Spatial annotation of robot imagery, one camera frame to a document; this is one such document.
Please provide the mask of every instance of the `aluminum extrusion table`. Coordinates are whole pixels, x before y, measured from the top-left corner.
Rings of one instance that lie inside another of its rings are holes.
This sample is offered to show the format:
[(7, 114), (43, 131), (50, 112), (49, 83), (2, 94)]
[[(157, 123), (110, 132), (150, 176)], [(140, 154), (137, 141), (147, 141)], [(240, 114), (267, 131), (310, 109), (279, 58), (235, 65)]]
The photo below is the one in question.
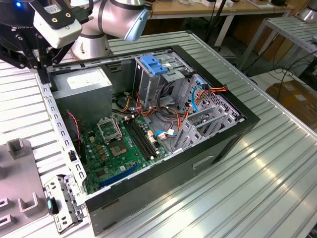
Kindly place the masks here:
[[(305, 237), (317, 222), (317, 135), (186, 32), (110, 41), (114, 53), (181, 45), (261, 121), (218, 164), (99, 237)], [(69, 170), (34, 75), (0, 63), (0, 143), (28, 139), (42, 183)], [(58, 237), (49, 215), (5, 237)], [(88, 218), (63, 237), (93, 237)]]
[(243, 54), (242, 60), (238, 65), (239, 69), (242, 69), (244, 66), (247, 58), (254, 49), (266, 27), (271, 28), (273, 32), (268, 37), (259, 54), (261, 54), (269, 46), (276, 34), (284, 36), (298, 46), (297, 50), (294, 51), (291, 61), (288, 63), (288, 65), (290, 65), (296, 59), (300, 49), (304, 49), (308, 53), (317, 51), (317, 44), (312, 41), (313, 36), (317, 35), (317, 23), (308, 24), (294, 16), (268, 18), (263, 20), (258, 31), (254, 35), (252, 41)]

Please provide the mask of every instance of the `metal bracket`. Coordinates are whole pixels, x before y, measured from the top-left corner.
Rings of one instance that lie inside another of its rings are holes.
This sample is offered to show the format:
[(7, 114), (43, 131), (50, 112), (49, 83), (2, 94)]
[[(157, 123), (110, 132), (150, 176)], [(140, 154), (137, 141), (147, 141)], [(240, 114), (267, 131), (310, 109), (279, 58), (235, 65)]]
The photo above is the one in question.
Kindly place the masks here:
[(45, 189), (48, 197), (54, 199), (58, 207), (58, 213), (53, 217), (59, 234), (82, 222), (84, 215), (77, 206), (68, 176), (55, 176), (45, 184)]
[(52, 48), (49, 52), (49, 55), (53, 54), (52, 62), (59, 63), (64, 58), (64, 56), (67, 54), (67, 52), (70, 50), (70, 48), (72, 47), (73, 44), (74, 44), (74, 42), (72, 42), (72, 43), (70, 43), (70, 44), (68, 44), (60, 49)]
[(17, 68), (25, 68), (26, 67), (26, 60), (22, 60), (25, 58), (23, 54), (11, 51), (5, 48), (7, 51), (3, 51), (4, 47), (0, 45), (0, 60), (8, 62), (9, 64), (17, 67)]
[(38, 45), (39, 50), (39, 58), (40, 63), (43, 68), (47, 68), (48, 66), (52, 65), (52, 61), (49, 60), (47, 52), (46, 52), (46, 40), (41, 34), (35, 34), (36, 36), (36, 43)]

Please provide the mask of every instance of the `table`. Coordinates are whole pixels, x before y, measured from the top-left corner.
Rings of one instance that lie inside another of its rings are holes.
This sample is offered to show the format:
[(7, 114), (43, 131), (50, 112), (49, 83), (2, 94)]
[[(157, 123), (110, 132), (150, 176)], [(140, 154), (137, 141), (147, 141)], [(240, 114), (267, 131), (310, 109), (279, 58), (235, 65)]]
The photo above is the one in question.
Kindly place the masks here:
[(263, 20), (254, 38), (243, 54), (242, 60), (238, 65), (239, 69), (242, 69), (242, 67), (244, 66), (247, 58), (249, 57), (250, 53), (255, 47), (257, 41), (260, 39), (266, 27), (271, 28), (273, 32), (268, 40), (265, 42), (260, 53), (269, 46), (270, 42), (273, 40), (276, 34), (284, 36), (298, 46), (297, 50), (293, 53), (291, 57), (291, 61), (287, 64), (287, 66), (290, 66), (297, 59), (297, 55), (300, 49), (304, 49), (309, 53), (317, 51), (317, 44), (312, 41), (313, 36), (317, 35), (317, 23), (308, 24), (294, 16), (268, 18)]
[[(187, 17), (204, 17), (212, 15), (212, 7), (207, 7), (201, 3), (194, 3), (192, 5), (181, 4), (178, 0), (171, 2), (156, 1), (153, 4), (153, 14), (149, 19), (168, 19), (168, 18), (187, 18)], [(246, 0), (236, 2), (232, 7), (224, 7), (220, 16), (226, 16), (226, 20), (222, 26), (219, 36), (216, 40), (215, 46), (220, 46), (229, 26), (236, 15), (249, 15), (249, 14), (269, 14), (269, 13), (283, 13), (283, 16), (288, 16), (293, 6), (287, 7), (274, 6), (274, 8), (258, 8)]]
[[(226, 158), (99, 237), (302, 237), (317, 222), (317, 135), (194, 34), (110, 40), (115, 54), (179, 44), (261, 121)], [(0, 63), (0, 141), (30, 140), (42, 183), (69, 170), (27, 70)], [(45, 216), (5, 238), (57, 237)], [(63, 235), (93, 237), (88, 217)]]

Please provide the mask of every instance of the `red cable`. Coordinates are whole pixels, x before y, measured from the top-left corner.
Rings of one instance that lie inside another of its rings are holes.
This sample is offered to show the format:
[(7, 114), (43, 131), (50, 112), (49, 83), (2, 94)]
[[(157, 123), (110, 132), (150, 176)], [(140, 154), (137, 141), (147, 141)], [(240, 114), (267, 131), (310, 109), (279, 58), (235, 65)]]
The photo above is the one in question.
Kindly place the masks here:
[(79, 133), (79, 127), (78, 127), (77, 120), (76, 120), (75, 116), (74, 116), (72, 113), (70, 113), (69, 111), (67, 111), (67, 114), (69, 114), (69, 115), (73, 118), (73, 120), (74, 120), (74, 122), (75, 122), (75, 124), (76, 124), (76, 128), (77, 128), (77, 138), (78, 138), (79, 151), (80, 151), (80, 133)]

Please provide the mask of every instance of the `cardboard box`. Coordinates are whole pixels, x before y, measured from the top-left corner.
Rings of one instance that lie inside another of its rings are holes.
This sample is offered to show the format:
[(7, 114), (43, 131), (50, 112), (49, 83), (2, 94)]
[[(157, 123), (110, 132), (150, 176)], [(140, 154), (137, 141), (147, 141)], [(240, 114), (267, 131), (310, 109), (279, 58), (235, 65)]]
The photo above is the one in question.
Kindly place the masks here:
[[(270, 86), (266, 92), (277, 99), (280, 83)], [(279, 103), (311, 129), (317, 128), (317, 97), (296, 80), (283, 82)]]

